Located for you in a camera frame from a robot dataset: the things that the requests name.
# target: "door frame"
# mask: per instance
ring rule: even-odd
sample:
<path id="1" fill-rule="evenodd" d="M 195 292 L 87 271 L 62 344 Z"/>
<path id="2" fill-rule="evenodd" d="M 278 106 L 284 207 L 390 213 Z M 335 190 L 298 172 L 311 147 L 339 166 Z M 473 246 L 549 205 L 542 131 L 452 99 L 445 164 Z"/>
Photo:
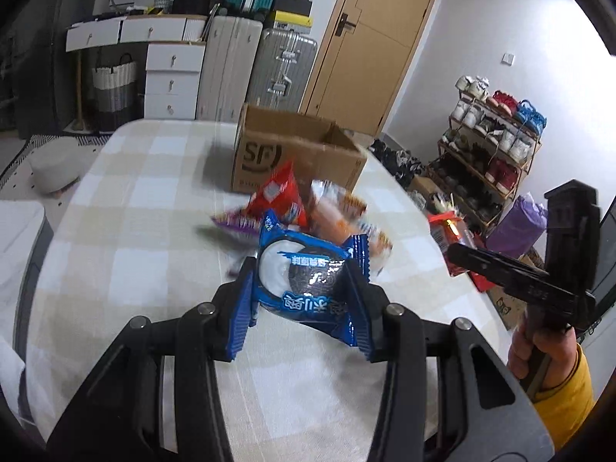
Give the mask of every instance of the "door frame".
<path id="1" fill-rule="evenodd" d="M 321 46 L 318 49 L 318 54 L 316 54 L 316 60 L 314 62 L 312 71 L 310 72 L 310 77 L 308 79 L 308 84 L 306 85 L 306 91 L 304 92 L 304 97 L 302 98 L 302 103 L 300 105 L 301 113 L 306 113 L 306 111 L 308 110 L 310 99 L 312 98 L 312 94 L 314 93 L 314 90 L 316 87 L 316 81 L 319 75 L 321 75 L 321 73 L 330 74 L 331 70 L 333 69 L 334 64 L 332 64 L 332 66 L 328 69 L 323 69 L 323 62 L 325 60 L 325 55 L 327 54 L 327 51 L 330 47 L 331 40 L 334 37 L 334 32 L 336 30 L 336 27 L 338 26 L 338 18 L 340 17 L 341 12 L 343 11 L 343 6 L 344 6 L 345 1 L 346 0 L 336 0 L 336 4 L 334 5 L 334 10 L 331 12 L 330 21 L 327 24 L 327 28 L 325 29 L 325 34 L 323 35 L 323 41 L 321 43 Z M 404 78 L 407 75 L 408 68 L 413 62 L 415 53 L 417 52 L 417 47 L 420 43 L 421 37 L 423 36 L 423 32 L 426 29 L 426 24 L 427 24 L 428 19 L 430 18 L 430 14 L 432 13 L 432 8 L 434 6 L 435 1 L 436 0 L 430 0 L 430 2 L 428 3 L 426 14 L 424 15 L 421 21 L 420 29 L 417 32 L 417 36 L 415 38 L 413 46 L 411 47 L 411 53 L 408 56 L 408 60 L 404 66 L 404 69 L 402 69 L 402 74 L 400 75 L 400 78 L 398 79 L 398 84 L 396 85 L 395 90 L 393 91 L 393 94 L 389 100 L 389 103 L 387 104 L 387 108 L 385 110 L 385 113 L 383 114 L 383 118 L 381 119 L 381 122 L 379 123 L 376 136 L 378 136 L 383 130 L 383 126 L 385 125 L 385 122 L 387 121 L 387 117 L 389 116 L 389 113 L 391 112 L 391 108 L 393 106 L 393 103 L 395 102 L 395 98 L 397 97 L 400 87 L 402 85 L 402 82 L 404 81 Z"/>

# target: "white pouf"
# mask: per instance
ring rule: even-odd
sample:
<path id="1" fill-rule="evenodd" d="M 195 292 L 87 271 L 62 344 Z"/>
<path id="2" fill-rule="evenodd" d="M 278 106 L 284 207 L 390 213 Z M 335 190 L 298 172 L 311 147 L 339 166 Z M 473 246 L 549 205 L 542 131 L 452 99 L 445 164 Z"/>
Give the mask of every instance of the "white pouf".
<path id="1" fill-rule="evenodd" d="M 53 193 L 79 177 L 78 147 L 75 137 L 60 137 L 34 150 L 28 161 L 39 192 Z"/>

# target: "hand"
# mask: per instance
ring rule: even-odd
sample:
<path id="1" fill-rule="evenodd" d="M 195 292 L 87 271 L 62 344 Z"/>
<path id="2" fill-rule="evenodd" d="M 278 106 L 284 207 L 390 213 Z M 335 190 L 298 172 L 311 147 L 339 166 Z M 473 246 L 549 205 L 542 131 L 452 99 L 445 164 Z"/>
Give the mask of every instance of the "hand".
<path id="1" fill-rule="evenodd" d="M 558 387 L 569 377 L 577 362 L 575 330 L 569 328 L 566 333 L 560 333 L 542 328 L 533 335 L 533 342 L 524 336 L 525 331 L 526 314 L 523 314 L 513 333 L 507 368 L 517 379 L 526 377 L 529 374 L 528 360 L 535 344 L 540 351 L 552 358 L 541 389 Z"/>

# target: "white suitcase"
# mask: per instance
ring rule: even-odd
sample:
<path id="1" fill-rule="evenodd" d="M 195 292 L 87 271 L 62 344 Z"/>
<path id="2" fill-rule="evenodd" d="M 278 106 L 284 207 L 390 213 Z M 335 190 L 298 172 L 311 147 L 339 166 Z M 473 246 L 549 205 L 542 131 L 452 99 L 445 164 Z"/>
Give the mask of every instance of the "white suitcase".
<path id="1" fill-rule="evenodd" d="M 250 19 L 214 18 L 199 81 L 198 120 L 239 121 L 261 30 L 263 25 Z"/>

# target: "yellow sleeve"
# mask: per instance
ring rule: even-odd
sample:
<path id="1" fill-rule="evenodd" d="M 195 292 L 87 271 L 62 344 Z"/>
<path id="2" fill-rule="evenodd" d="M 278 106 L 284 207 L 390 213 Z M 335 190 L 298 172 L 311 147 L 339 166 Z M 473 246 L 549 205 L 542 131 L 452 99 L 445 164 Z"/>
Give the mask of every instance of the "yellow sleeve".
<path id="1" fill-rule="evenodd" d="M 552 436 L 556 450 L 560 450 L 574 435 L 593 405 L 590 370 L 578 344 L 578 360 L 567 380 L 536 396 L 535 409 Z"/>

